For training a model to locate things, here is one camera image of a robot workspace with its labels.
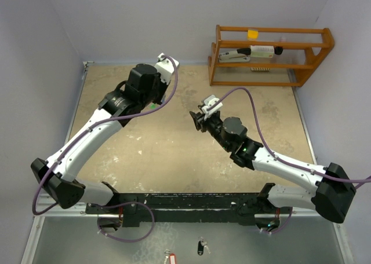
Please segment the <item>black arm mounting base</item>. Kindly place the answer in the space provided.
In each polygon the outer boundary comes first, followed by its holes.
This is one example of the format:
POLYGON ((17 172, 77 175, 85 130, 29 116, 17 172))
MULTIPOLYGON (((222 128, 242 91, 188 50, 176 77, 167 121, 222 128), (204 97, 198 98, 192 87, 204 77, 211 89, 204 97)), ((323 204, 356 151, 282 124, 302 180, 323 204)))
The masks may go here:
POLYGON ((116 193, 107 206, 89 204, 87 214, 121 214, 123 227, 142 222, 237 223, 243 226, 268 225, 258 216, 277 218, 290 207, 276 207, 268 199, 268 183, 258 193, 116 193))

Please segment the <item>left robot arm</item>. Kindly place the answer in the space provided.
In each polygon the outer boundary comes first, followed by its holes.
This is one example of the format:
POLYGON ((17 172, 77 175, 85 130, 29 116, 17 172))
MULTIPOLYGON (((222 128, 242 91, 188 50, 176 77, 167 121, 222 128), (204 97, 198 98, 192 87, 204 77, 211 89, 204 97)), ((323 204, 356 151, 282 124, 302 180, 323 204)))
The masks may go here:
POLYGON ((178 64, 166 59, 155 65, 137 64, 128 79, 107 93, 87 123, 59 151, 46 160, 31 163, 40 187, 58 206, 70 208, 79 202, 95 203, 106 213, 119 207, 119 198, 107 183, 87 183, 77 179, 90 157, 131 119, 143 115, 150 103, 163 105, 165 92, 178 64))

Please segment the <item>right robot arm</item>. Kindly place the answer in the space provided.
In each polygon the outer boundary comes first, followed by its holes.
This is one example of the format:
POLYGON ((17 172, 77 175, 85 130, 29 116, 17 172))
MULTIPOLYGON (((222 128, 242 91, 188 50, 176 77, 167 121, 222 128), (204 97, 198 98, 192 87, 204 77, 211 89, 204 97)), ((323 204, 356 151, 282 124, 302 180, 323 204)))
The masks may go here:
POLYGON ((334 223, 343 223, 356 194, 355 186, 342 166, 308 164, 281 155, 247 136, 240 118, 220 118, 220 112, 190 112, 198 131, 208 132, 242 168, 270 173, 295 184, 287 187, 267 184, 258 198, 263 212, 275 208, 298 207, 316 211, 334 223))

